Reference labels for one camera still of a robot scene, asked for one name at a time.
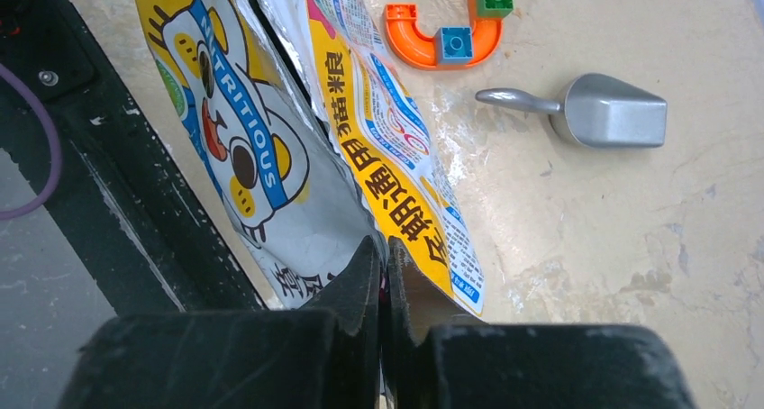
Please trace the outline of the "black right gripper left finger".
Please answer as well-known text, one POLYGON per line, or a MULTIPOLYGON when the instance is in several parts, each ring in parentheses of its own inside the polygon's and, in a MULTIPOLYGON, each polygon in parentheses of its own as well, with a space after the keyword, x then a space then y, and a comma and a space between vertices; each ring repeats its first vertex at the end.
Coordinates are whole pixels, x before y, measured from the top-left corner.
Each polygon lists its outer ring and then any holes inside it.
POLYGON ((62 408, 375 408, 381 259, 366 238, 295 310, 114 318, 93 335, 62 408))

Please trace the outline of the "colourful pet food bag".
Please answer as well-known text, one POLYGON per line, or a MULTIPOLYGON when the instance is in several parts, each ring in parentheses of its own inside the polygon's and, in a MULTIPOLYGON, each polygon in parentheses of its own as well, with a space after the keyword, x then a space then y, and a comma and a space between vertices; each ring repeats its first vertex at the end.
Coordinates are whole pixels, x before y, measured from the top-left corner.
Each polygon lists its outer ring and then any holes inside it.
POLYGON ((135 0, 197 155, 285 308, 365 238, 399 239, 474 316, 484 276, 424 119, 363 0, 135 0))

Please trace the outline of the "silver metal scoop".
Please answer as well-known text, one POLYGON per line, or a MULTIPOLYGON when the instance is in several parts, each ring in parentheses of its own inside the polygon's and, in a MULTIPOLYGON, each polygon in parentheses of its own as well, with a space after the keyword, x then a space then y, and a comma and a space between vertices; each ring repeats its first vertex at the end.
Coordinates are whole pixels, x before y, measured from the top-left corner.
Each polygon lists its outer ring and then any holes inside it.
POLYGON ((654 149, 664 145, 668 103, 615 77, 587 73, 556 100, 516 88, 489 88, 477 101, 524 113, 546 114, 561 139, 591 149, 654 149))

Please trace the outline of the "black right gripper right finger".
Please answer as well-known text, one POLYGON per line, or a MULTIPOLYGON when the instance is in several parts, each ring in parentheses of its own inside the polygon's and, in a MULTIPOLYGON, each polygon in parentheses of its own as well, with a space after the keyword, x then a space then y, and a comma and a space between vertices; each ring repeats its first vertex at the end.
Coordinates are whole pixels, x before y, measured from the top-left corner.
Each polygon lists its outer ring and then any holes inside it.
POLYGON ((625 323, 489 324, 440 294, 391 238, 382 326, 397 408, 692 408, 668 345, 625 323))

